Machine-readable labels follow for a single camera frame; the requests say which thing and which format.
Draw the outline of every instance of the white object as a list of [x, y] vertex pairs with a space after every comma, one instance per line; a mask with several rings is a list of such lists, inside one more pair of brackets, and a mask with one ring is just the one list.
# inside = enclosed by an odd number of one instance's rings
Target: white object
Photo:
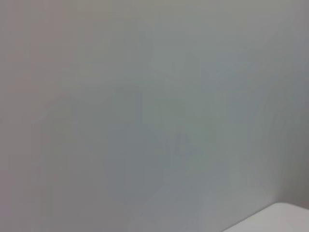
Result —
[[275, 203], [225, 232], [309, 232], [309, 210]]

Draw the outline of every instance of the wall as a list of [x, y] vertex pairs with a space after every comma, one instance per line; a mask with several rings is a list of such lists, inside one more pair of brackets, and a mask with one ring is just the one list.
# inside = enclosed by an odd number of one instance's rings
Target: wall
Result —
[[219, 232], [309, 207], [307, 9], [1, 1], [1, 231]]

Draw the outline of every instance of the gray wall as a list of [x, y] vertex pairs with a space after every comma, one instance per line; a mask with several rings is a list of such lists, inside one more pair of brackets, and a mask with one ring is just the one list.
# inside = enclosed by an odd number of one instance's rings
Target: gray wall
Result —
[[219, 232], [309, 207], [305, 0], [0, 2], [0, 230]]

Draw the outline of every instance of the white surface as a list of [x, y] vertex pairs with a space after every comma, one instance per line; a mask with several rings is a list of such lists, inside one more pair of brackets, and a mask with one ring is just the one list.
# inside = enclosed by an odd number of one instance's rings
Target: white surface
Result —
[[276, 203], [225, 232], [308, 232], [309, 210]]

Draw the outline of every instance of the white countertop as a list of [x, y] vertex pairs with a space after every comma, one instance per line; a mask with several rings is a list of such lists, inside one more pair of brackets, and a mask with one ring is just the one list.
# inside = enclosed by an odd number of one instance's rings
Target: white countertop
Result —
[[275, 203], [225, 232], [309, 232], [309, 210]]

